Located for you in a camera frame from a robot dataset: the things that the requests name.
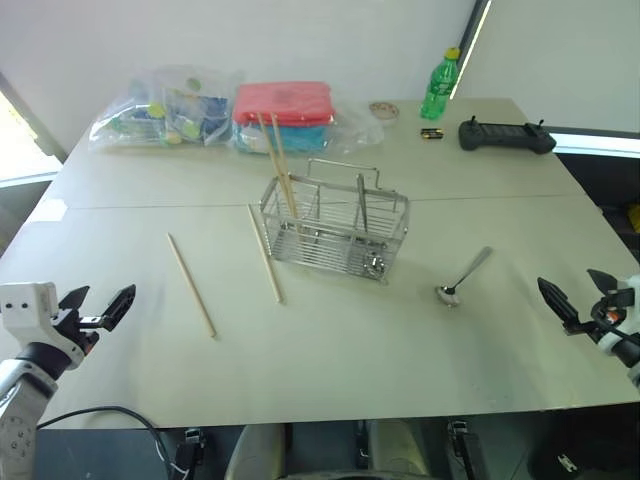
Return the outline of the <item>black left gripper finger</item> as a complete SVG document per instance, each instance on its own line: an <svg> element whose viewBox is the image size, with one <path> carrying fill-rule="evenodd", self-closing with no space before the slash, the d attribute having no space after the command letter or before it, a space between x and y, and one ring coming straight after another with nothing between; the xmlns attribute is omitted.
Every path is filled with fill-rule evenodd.
<svg viewBox="0 0 640 480"><path fill-rule="evenodd" d="M58 303L60 310L78 310L83 304L90 287L88 285L69 291Z"/></svg>
<svg viewBox="0 0 640 480"><path fill-rule="evenodd" d="M136 285L119 290L100 316L99 327L112 331L131 308L136 296Z"/></svg>

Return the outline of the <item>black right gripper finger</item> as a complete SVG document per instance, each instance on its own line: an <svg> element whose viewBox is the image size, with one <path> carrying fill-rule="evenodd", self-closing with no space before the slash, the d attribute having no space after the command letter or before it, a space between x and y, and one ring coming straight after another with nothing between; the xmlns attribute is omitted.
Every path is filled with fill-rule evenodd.
<svg viewBox="0 0 640 480"><path fill-rule="evenodd" d="M588 269L587 273L600 292L609 293L618 289L618 280L611 274L595 269Z"/></svg>
<svg viewBox="0 0 640 480"><path fill-rule="evenodd" d="M557 285L542 277L537 278L537 285L546 305L556 314L564 326L576 326L579 324L577 310Z"/></svg>

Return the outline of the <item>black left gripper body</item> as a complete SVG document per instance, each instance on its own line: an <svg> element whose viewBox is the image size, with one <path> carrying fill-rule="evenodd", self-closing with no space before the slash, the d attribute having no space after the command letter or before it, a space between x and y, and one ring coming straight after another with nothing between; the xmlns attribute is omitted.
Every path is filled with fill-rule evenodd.
<svg viewBox="0 0 640 480"><path fill-rule="evenodd" d="M70 340L82 353L89 353L99 341L97 330L102 317L82 317L77 309L64 309L52 320L54 329Z"/></svg>

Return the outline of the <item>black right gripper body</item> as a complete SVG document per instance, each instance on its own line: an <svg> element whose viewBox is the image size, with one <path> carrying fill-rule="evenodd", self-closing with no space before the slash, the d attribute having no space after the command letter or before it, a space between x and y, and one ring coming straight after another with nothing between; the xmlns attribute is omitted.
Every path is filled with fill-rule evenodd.
<svg viewBox="0 0 640 480"><path fill-rule="evenodd" d="M579 320L578 312L569 302L568 296L564 294L562 300L569 313L565 315L562 321L564 332L567 335L586 334L592 340L597 336L599 341L605 334L613 334L618 338L623 338L625 334L615 327L618 319L611 320L610 313L617 312L617 300L619 291L608 291L592 308L591 318L589 322L582 323Z"/></svg>

